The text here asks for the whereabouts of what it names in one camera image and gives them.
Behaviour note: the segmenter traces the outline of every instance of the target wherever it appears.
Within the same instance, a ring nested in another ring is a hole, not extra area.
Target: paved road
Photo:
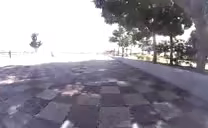
[[[0,128],[208,128],[208,104],[115,60],[0,68]]]

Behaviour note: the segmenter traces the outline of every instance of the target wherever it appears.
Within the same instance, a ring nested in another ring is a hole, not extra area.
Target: grass
[[[152,55],[140,55],[139,57],[137,56],[137,58],[139,60],[143,60],[143,61],[152,63],[153,56]],[[158,56],[157,58],[158,58],[157,64],[164,65],[164,66],[169,66],[169,67],[173,67],[173,68],[178,68],[178,69],[182,69],[182,70],[188,70],[188,71],[192,71],[192,72],[196,72],[196,73],[201,73],[201,74],[204,74],[204,75],[208,75],[208,70],[207,69],[205,69],[205,72],[199,72],[199,71],[197,71],[197,69],[195,67],[190,67],[188,65],[187,66],[170,65],[169,64],[169,59],[166,59],[166,58],[160,57],[160,56]]]

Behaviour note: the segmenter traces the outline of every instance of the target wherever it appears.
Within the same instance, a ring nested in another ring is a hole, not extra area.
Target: tree trunk
[[[204,72],[208,55],[208,16],[205,0],[192,0],[192,18],[197,32],[197,70]]]
[[[173,65],[173,37],[170,35],[170,65]]]
[[[155,33],[153,32],[152,33],[152,37],[153,37],[153,44],[152,44],[152,47],[153,47],[153,52],[154,52],[154,55],[153,55],[153,63],[156,64],[157,63],[157,52],[156,52],[156,35]]]
[[[133,45],[130,46],[130,55],[132,55]]]
[[[120,47],[118,46],[118,49],[117,49],[117,56],[120,55]]]
[[[124,57],[124,47],[122,47],[122,57]]]

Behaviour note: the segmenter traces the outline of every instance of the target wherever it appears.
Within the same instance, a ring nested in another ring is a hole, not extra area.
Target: overexposed sky
[[[99,51],[108,48],[113,26],[92,0],[0,0],[0,50],[32,50],[39,33],[41,49]]]

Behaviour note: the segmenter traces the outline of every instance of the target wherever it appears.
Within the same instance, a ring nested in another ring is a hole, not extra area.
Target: sidewalk
[[[125,64],[141,69],[164,81],[172,83],[191,94],[208,102],[208,75],[203,75],[187,70],[176,69],[168,66],[152,64],[140,60],[115,57]]]

